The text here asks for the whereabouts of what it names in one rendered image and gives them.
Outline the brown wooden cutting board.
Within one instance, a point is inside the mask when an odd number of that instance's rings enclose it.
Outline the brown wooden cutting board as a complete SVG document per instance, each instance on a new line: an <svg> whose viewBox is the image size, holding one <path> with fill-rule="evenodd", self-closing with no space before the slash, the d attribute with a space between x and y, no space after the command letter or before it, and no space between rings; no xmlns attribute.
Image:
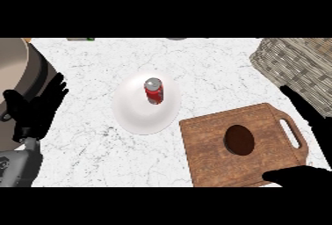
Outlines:
<svg viewBox="0 0 332 225"><path fill-rule="evenodd" d="M267 103L179 125L195 187L260 186L266 171L306 164L304 136L289 115Z"/></svg>

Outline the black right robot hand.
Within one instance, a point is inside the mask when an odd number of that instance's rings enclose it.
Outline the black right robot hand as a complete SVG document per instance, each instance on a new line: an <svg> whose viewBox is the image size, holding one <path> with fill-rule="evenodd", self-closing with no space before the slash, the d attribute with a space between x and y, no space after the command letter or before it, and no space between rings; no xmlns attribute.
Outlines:
<svg viewBox="0 0 332 225"><path fill-rule="evenodd" d="M311 127L322 153L332 168L332 117L323 117L316 108L307 103L301 95L286 86L280 92L289 98L295 110ZM276 183L285 188L325 187L332 188L332 171L311 166L297 166L276 171L266 171L263 180Z"/></svg>

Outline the large grey pan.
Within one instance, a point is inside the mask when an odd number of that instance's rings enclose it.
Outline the large grey pan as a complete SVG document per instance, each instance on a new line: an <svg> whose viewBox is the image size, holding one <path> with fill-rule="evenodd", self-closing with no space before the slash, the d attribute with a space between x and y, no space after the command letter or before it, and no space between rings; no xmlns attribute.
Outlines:
<svg viewBox="0 0 332 225"><path fill-rule="evenodd" d="M15 150L15 120L6 111L5 90L16 90L30 101L43 93L58 74L37 48L22 38L0 38L0 151Z"/></svg>

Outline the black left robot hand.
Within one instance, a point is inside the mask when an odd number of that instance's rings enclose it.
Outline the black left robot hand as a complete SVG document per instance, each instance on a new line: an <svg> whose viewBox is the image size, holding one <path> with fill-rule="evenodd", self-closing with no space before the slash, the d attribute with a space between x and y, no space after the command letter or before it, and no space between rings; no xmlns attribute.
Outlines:
<svg viewBox="0 0 332 225"><path fill-rule="evenodd" d="M49 132L62 100L69 92L64 75L58 73L40 96L30 101L15 90L6 90L6 111L16 121L12 140L22 142L28 137L41 140Z"/></svg>

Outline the wicker basket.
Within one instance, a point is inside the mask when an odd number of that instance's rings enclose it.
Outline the wicker basket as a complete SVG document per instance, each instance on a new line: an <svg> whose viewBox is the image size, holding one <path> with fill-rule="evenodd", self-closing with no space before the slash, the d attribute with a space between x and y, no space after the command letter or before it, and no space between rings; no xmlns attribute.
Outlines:
<svg viewBox="0 0 332 225"><path fill-rule="evenodd" d="M332 38L264 38L249 59L272 83L332 117Z"/></svg>

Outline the white plate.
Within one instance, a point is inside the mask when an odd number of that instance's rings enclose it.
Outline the white plate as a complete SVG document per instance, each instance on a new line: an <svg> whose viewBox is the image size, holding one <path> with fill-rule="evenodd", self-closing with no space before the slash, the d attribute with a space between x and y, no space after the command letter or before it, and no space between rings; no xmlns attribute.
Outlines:
<svg viewBox="0 0 332 225"><path fill-rule="evenodd" d="M145 93L145 81L158 78L164 85L164 100L154 105ZM173 77L156 71L131 74L112 97L112 113L124 130L133 134L155 134L173 123L180 109L182 95Z"/></svg>

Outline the red can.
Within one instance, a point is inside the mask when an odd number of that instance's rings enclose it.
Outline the red can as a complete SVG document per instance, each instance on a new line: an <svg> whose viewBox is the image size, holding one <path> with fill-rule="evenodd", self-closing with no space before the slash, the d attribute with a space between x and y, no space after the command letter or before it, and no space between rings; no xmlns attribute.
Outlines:
<svg viewBox="0 0 332 225"><path fill-rule="evenodd" d="M148 101L154 105L159 105L164 101L164 85L158 78L151 77L145 81L145 94Z"/></svg>

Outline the dark brown cupcake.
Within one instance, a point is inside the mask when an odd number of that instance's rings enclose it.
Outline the dark brown cupcake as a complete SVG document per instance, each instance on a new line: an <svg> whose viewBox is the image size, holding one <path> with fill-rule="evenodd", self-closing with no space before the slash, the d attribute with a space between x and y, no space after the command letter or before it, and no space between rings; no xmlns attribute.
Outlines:
<svg viewBox="0 0 332 225"><path fill-rule="evenodd" d="M224 134L224 146L227 151L239 156L247 156L254 150L254 136L249 129L242 125L229 127Z"/></svg>

